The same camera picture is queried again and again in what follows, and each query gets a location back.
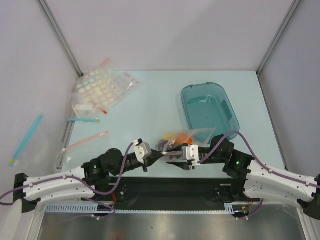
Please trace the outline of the clear zip bag red dots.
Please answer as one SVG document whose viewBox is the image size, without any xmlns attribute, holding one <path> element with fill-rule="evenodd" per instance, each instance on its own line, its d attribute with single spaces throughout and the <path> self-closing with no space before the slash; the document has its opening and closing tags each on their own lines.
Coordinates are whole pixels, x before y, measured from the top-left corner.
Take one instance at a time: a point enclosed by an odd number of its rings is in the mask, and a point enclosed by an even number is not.
<svg viewBox="0 0 320 240">
<path fill-rule="evenodd" d="M 213 127 L 170 132 L 159 139 L 155 149 L 160 152 L 181 152 L 185 145 L 208 147 L 215 131 L 216 128 Z"/>
</svg>

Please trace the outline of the purple grape bunch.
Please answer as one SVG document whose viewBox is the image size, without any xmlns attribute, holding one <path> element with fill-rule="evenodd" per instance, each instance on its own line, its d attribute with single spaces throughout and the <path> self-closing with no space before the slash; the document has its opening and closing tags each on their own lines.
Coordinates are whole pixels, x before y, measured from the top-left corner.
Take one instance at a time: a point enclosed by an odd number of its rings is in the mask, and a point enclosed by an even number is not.
<svg viewBox="0 0 320 240">
<path fill-rule="evenodd" d="M 177 151 L 177 147 L 174 143 L 169 143 L 168 140 L 162 139 L 160 140 L 155 149 L 159 152 L 168 152 L 169 150 Z M 181 155 L 164 155 L 161 160 L 166 162 L 176 162 L 181 159 Z"/>
</svg>

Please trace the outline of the orange fruit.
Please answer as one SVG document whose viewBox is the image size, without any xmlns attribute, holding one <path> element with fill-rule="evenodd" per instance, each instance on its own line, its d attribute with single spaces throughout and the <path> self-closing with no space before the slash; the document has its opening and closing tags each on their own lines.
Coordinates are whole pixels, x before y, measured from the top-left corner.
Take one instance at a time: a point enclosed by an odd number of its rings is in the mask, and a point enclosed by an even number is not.
<svg viewBox="0 0 320 240">
<path fill-rule="evenodd" d="M 178 145 L 182 145 L 182 144 L 188 144 L 188 145 L 191 145 L 193 143 L 193 140 L 192 138 L 186 134 L 186 133 L 179 133 L 176 137 L 176 140 L 175 142 L 178 144 Z"/>
</svg>

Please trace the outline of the yellow mango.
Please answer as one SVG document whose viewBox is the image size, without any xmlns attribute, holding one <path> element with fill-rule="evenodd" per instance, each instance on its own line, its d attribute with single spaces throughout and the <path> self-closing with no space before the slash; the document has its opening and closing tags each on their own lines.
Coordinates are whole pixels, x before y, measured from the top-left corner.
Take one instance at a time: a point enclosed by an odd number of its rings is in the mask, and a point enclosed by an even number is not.
<svg viewBox="0 0 320 240">
<path fill-rule="evenodd" d="M 163 138 L 164 140 L 166 140 L 166 139 L 171 138 L 173 135 L 174 135 L 173 133 L 169 133 L 169 134 L 166 134 L 165 136 L 163 136 L 162 138 Z"/>
</svg>

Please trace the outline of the teal transparent plastic tray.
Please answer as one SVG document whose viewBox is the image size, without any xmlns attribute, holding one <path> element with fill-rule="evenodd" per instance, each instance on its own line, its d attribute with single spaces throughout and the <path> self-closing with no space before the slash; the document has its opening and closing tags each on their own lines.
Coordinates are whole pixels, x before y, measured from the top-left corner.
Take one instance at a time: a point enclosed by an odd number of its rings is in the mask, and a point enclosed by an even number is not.
<svg viewBox="0 0 320 240">
<path fill-rule="evenodd" d="M 215 128 L 214 136 L 240 130 L 236 113 L 221 85 L 214 82 L 188 85 L 180 97 L 190 129 Z"/>
</svg>

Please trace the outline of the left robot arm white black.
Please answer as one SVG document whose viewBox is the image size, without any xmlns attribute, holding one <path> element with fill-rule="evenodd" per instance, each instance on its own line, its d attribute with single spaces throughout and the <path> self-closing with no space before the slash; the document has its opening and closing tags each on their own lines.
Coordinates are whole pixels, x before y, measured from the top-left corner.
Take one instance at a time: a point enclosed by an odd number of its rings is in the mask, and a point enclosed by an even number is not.
<svg viewBox="0 0 320 240">
<path fill-rule="evenodd" d="M 33 211 L 37 205 L 71 199 L 105 200 L 113 194 L 126 172 L 144 171 L 164 155 L 161 151 L 137 148 L 137 153 L 122 153 L 111 148 L 106 153 L 66 172 L 48 176 L 15 176 L 12 200 L 22 201 L 22 213 Z"/>
</svg>

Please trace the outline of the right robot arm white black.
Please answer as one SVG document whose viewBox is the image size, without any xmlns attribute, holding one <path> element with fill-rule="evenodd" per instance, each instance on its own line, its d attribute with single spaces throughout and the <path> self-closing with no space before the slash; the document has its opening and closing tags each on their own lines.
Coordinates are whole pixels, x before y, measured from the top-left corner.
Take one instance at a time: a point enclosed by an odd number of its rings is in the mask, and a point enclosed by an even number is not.
<svg viewBox="0 0 320 240">
<path fill-rule="evenodd" d="M 165 156 L 181 157 L 173 162 L 185 170 L 200 165 L 224 163 L 223 172 L 237 181 L 230 188 L 231 196 L 242 201 L 260 199 L 279 202 L 302 210 L 308 217 L 320 218 L 320 178 L 281 170 L 260 161 L 251 148 L 246 154 L 235 149 L 227 135 L 215 136 L 210 147 L 184 133 L 168 134 L 159 142 Z"/>
</svg>

